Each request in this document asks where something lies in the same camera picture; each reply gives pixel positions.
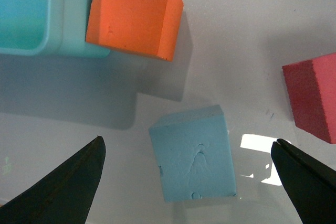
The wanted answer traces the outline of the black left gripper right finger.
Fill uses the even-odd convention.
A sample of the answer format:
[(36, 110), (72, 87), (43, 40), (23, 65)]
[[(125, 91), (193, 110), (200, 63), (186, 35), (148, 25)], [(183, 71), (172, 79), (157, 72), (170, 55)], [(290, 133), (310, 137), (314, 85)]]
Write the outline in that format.
[(335, 171), (281, 138), (271, 158), (302, 223), (335, 223)]

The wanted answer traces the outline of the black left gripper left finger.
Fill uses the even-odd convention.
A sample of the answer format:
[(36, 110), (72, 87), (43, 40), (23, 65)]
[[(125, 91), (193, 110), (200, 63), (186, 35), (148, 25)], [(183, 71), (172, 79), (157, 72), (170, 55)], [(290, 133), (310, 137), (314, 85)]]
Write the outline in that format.
[(5, 205), (1, 223), (85, 223), (100, 183), (106, 145), (96, 137)]

